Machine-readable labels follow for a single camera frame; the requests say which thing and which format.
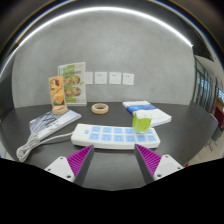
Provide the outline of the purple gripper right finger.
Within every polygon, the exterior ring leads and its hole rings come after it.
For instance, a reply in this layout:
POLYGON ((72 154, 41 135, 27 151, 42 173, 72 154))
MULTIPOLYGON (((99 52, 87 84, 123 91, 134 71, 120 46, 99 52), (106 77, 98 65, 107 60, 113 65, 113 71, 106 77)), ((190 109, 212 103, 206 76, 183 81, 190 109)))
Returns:
POLYGON ((160 155, 139 144, 135 145, 134 154, 146 184, 164 178, 183 168, 170 155, 160 155))

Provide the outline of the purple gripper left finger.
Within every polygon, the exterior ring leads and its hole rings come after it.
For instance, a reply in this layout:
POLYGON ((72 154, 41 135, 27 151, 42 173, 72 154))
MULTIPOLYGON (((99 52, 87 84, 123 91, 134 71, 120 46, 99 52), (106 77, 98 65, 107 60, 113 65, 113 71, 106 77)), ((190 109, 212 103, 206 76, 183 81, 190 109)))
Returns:
POLYGON ((68 157, 58 157, 45 170, 82 186, 93 156, 94 146, 90 145, 68 157))

